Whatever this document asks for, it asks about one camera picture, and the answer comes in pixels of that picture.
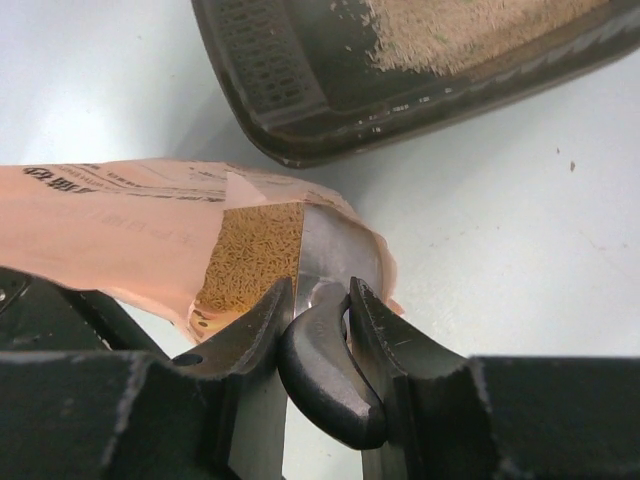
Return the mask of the pink cat litter bag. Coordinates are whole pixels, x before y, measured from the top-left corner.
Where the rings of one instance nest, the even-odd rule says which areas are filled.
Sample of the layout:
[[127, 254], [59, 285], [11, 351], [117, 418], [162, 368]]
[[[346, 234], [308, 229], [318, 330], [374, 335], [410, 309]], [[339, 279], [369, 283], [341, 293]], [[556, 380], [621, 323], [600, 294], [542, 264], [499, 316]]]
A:
[[390, 302], [385, 240], [335, 191], [224, 162], [3, 166], [1, 263], [97, 290], [203, 342], [280, 278], [298, 308], [363, 279]]

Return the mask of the silver metal scoop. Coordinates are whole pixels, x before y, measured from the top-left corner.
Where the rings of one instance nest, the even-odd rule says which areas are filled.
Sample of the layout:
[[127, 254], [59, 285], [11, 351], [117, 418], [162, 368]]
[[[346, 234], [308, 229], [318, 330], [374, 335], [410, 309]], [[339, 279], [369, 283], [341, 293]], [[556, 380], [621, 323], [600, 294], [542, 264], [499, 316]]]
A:
[[373, 233], [327, 206], [304, 206], [294, 318], [278, 347], [280, 378], [314, 425], [352, 449], [371, 450], [386, 439], [386, 418], [348, 347], [352, 278], [382, 291]]

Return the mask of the brown litter box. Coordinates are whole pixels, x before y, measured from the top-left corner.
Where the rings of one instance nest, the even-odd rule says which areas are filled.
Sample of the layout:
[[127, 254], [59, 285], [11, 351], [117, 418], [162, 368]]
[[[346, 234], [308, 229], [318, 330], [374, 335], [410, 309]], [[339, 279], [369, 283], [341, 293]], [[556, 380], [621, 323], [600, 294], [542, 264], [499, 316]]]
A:
[[310, 168], [437, 130], [572, 80], [639, 47], [639, 5], [611, 1], [453, 75], [382, 71], [360, 1], [197, 1], [195, 18], [248, 139]]

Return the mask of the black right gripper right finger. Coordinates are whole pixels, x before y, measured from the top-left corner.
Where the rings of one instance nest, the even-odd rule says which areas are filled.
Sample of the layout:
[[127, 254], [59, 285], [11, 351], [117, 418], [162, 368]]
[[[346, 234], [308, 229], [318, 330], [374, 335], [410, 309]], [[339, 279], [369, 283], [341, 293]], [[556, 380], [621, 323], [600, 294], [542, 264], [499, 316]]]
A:
[[633, 357], [463, 357], [350, 287], [356, 362], [381, 399], [387, 438], [367, 479], [635, 479]]

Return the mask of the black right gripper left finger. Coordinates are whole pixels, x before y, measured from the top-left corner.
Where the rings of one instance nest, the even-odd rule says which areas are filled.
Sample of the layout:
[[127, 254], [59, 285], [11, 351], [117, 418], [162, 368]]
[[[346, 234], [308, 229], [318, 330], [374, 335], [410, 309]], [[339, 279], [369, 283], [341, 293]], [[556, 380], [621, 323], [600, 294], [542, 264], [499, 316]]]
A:
[[3, 351], [5, 479], [278, 479], [292, 317], [280, 280], [175, 358], [139, 350]]

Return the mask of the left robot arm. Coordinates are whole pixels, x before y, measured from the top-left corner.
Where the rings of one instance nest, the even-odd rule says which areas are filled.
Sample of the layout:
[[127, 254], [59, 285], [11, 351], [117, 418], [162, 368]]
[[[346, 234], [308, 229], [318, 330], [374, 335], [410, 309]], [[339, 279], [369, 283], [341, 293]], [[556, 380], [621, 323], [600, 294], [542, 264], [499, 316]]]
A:
[[139, 350], [167, 355], [111, 297], [1, 270], [3, 351]]

